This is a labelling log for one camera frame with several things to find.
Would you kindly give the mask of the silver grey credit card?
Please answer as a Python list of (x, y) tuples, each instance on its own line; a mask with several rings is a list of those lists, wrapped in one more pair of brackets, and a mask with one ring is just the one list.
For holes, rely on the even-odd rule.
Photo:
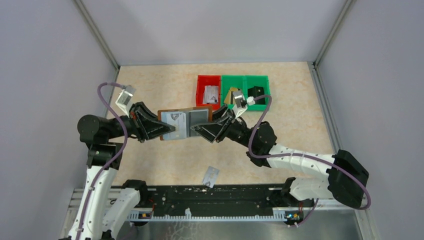
[(216, 181), (217, 181), (219, 173), (220, 173), (219, 169), (212, 167), (212, 166), (209, 166), (206, 170), (204, 177), (203, 177), (202, 185), (204, 185), (208, 188), (213, 188)]

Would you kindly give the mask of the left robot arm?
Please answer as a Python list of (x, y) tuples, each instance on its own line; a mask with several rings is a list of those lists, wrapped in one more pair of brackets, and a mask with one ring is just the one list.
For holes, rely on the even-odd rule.
[(87, 169), (81, 203), (67, 240), (115, 240), (132, 209), (153, 205), (146, 182), (130, 179), (106, 210), (128, 139), (143, 143), (176, 128), (160, 121), (143, 102), (133, 104), (128, 114), (119, 116), (114, 112), (113, 116), (107, 119), (88, 114), (78, 121), (80, 141), (88, 148)]

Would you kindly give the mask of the white silver credit card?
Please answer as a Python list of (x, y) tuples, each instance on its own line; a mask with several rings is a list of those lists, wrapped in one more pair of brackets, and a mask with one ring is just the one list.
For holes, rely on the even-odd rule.
[(176, 128), (175, 131), (164, 134), (164, 141), (182, 140), (187, 137), (186, 113), (182, 111), (161, 112), (161, 121)]

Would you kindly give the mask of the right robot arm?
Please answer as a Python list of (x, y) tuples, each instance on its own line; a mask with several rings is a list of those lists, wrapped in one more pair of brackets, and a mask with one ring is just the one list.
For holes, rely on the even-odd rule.
[(191, 126), (207, 141), (222, 142), (228, 138), (247, 147), (246, 155), (258, 167), (288, 169), (311, 175), (312, 179), (288, 179), (281, 199), (287, 206), (295, 206), (308, 199), (334, 199), (356, 210), (371, 206), (371, 196), (366, 185), (369, 172), (347, 150), (335, 154), (314, 154), (296, 150), (277, 143), (277, 136), (262, 115), (253, 127), (223, 106), (212, 115), (213, 120)]

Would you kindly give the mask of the brown leather card holder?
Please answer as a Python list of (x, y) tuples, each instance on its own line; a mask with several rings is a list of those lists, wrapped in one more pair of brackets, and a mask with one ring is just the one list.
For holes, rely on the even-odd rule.
[(212, 115), (213, 108), (211, 106), (158, 110), (158, 119), (175, 128), (174, 131), (162, 135), (160, 140), (171, 141), (199, 137), (200, 135), (191, 127), (211, 122)]

